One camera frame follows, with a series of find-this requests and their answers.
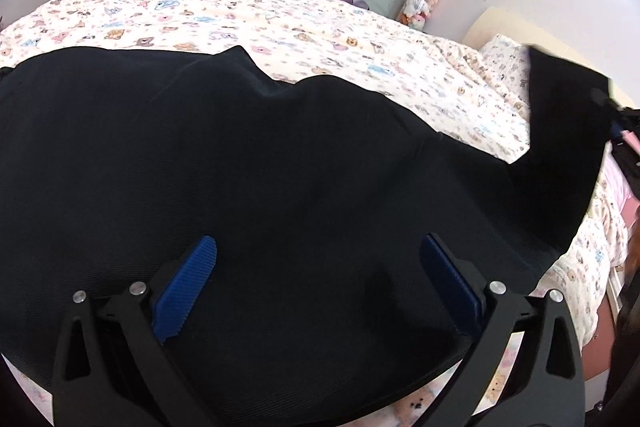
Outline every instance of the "headboard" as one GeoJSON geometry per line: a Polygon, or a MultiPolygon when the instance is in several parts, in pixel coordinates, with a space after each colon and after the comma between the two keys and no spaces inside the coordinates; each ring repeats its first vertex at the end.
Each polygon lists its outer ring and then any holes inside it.
{"type": "MultiPolygon", "coordinates": [[[[469,28],[462,43],[476,50],[491,40],[495,34],[507,37],[523,44],[536,44],[558,57],[566,58],[583,66],[596,70],[586,58],[555,38],[550,33],[524,20],[521,16],[502,8],[489,7],[469,28]]],[[[616,84],[610,82],[611,96],[620,105],[638,107],[616,84]]]]}

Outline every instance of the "pillow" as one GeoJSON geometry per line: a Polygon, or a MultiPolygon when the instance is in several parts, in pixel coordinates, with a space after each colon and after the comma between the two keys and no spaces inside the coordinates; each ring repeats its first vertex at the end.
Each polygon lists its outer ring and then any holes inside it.
{"type": "Polygon", "coordinates": [[[497,34],[480,48],[482,58],[509,91],[529,103],[529,54],[527,47],[504,35],[497,34]]]}

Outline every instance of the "patterned bedding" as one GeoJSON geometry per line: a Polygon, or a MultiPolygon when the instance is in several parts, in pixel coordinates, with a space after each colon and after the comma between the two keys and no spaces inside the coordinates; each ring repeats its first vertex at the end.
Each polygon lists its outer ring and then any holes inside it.
{"type": "MultiPolygon", "coordinates": [[[[67,46],[215,54],[236,45],[272,78],[296,82],[336,74],[508,162],[527,150],[526,107],[508,95],[478,52],[338,0],[52,0],[0,34],[0,67],[67,46]]],[[[627,232],[613,201],[601,176],[569,252],[535,291],[565,293],[582,345],[595,330],[609,268],[626,254],[627,232]]],[[[480,409],[495,404],[520,338],[512,335],[480,409]]],[[[453,370],[350,426],[408,427],[453,370]]],[[[50,419],[49,394],[15,374],[50,419]]]]}

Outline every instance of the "teddy bear print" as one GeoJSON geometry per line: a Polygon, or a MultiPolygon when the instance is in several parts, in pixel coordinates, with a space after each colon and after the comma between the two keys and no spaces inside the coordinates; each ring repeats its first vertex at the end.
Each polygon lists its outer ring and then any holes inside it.
{"type": "Polygon", "coordinates": [[[299,41],[304,41],[304,42],[316,42],[315,40],[313,40],[311,37],[309,37],[309,35],[307,35],[306,33],[298,33],[296,35],[293,35],[295,38],[297,38],[299,41]]]}
{"type": "Polygon", "coordinates": [[[376,52],[377,54],[384,54],[385,49],[382,47],[382,45],[380,44],[376,44],[375,42],[372,42],[371,45],[373,46],[373,51],[376,52]]]}
{"type": "Polygon", "coordinates": [[[69,32],[61,32],[58,35],[55,35],[51,38],[56,44],[62,44],[62,41],[65,40],[69,36],[69,32]]]}
{"type": "Polygon", "coordinates": [[[400,422],[398,427],[411,427],[424,410],[433,403],[433,400],[433,393],[427,387],[398,400],[393,405],[396,418],[400,422]]]}
{"type": "Polygon", "coordinates": [[[324,68],[320,68],[318,66],[314,66],[313,68],[311,68],[311,71],[313,71],[315,74],[331,74],[331,71],[325,70],[324,68]]]}
{"type": "Polygon", "coordinates": [[[251,46],[252,51],[261,55],[271,55],[271,50],[264,46],[251,46]]]}
{"type": "Polygon", "coordinates": [[[143,37],[141,39],[138,39],[136,41],[136,45],[137,46],[142,46],[143,48],[150,48],[151,46],[153,46],[153,37],[143,37]]]}
{"type": "Polygon", "coordinates": [[[200,51],[193,42],[183,42],[182,44],[174,44],[174,48],[180,52],[199,52],[200,51]]]}
{"type": "Polygon", "coordinates": [[[500,398],[502,390],[504,389],[504,384],[506,382],[507,379],[502,373],[496,373],[496,375],[494,376],[494,380],[492,381],[485,395],[491,403],[496,403],[498,401],[498,398],[500,398]]]}
{"type": "Polygon", "coordinates": [[[109,30],[109,32],[104,36],[104,38],[119,41],[123,35],[124,35],[124,30],[109,30]]]}

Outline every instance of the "bed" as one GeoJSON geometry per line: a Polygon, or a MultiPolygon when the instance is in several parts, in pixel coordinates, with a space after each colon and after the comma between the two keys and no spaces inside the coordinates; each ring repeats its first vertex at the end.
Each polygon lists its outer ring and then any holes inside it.
{"type": "MultiPolygon", "coordinates": [[[[52,0],[0,34],[0,67],[66,46],[215,54],[241,45],[272,78],[296,82],[336,74],[383,93],[436,130],[512,162],[528,147],[526,108],[505,96],[504,84],[475,48],[495,33],[511,33],[577,60],[568,46],[560,49],[530,28],[508,12],[488,10],[458,44],[338,0],[52,0]]],[[[610,267],[626,253],[626,228],[612,209],[612,195],[600,178],[569,252],[535,291],[565,293],[581,345],[593,335],[610,267]]],[[[480,409],[495,404],[520,339],[512,336],[480,409]]],[[[411,425],[454,369],[350,427],[411,425]]],[[[50,419],[50,395],[13,371],[50,419]]]]}

